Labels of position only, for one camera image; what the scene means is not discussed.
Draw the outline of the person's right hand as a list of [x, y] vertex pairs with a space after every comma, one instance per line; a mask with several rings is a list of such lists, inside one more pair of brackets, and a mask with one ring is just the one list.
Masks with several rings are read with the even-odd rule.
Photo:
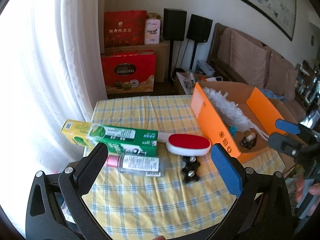
[[304, 219], [311, 216], [319, 204], [319, 179], [300, 176], [296, 181], [296, 201], [296, 217]]

